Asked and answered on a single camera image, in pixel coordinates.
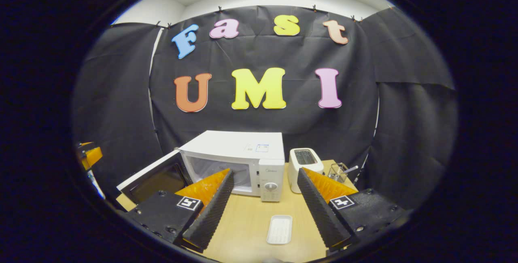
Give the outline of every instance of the microwave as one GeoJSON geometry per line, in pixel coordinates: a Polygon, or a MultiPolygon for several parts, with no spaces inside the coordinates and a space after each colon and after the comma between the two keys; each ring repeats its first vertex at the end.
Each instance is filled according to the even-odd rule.
{"type": "Polygon", "coordinates": [[[230,168],[232,193],[280,201],[284,146],[280,132],[207,130],[122,182],[117,189],[135,204],[155,191],[176,192],[230,168]]]}

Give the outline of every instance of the yellow letter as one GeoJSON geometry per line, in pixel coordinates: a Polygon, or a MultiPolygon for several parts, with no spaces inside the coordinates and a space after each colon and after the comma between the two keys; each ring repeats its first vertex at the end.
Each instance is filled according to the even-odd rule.
{"type": "Polygon", "coordinates": [[[245,93],[254,108],[259,107],[265,93],[264,108],[281,109],[286,107],[286,102],[282,99],[284,69],[270,68],[266,70],[259,83],[248,69],[235,70],[232,72],[232,76],[236,79],[236,101],[232,103],[233,109],[247,109],[250,106],[246,102],[245,93]]]}
{"type": "Polygon", "coordinates": [[[296,25],[298,18],[293,15],[279,15],[274,23],[274,31],[280,36],[296,36],[300,32],[300,27],[296,25]]]}

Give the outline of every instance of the toaster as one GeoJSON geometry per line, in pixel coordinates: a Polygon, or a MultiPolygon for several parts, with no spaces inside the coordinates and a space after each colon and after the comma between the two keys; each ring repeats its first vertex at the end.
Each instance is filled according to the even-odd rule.
{"type": "Polygon", "coordinates": [[[317,173],[324,173],[324,164],[315,151],[310,148],[294,148],[290,150],[290,163],[288,165],[288,182],[295,193],[300,193],[297,185],[298,171],[301,167],[317,173]]]}

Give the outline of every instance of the white dish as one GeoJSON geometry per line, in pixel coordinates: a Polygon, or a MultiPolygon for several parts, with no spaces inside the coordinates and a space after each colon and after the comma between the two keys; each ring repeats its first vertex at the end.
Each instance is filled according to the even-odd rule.
{"type": "Polygon", "coordinates": [[[274,215],[270,219],[270,229],[266,242],[273,245],[283,245],[291,241],[293,218],[290,215],[274,215]]]}

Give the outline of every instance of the microwave door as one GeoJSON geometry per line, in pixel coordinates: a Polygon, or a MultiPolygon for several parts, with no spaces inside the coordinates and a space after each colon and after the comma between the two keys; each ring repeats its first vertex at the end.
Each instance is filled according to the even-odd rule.
{"type": "Polygon", "coordinates": [[[183,161],[183,156],[178,153],[175,155],[176,159],[174,160],[174,167],[180,174],[180,177],[182,178],[184,184],[186,186],[191,185],[194,183],[194,181],[191,178],[191,175],[189,175],[189,171],[187,171],[187,167],[185,166],[185,163],[183,161]]]}

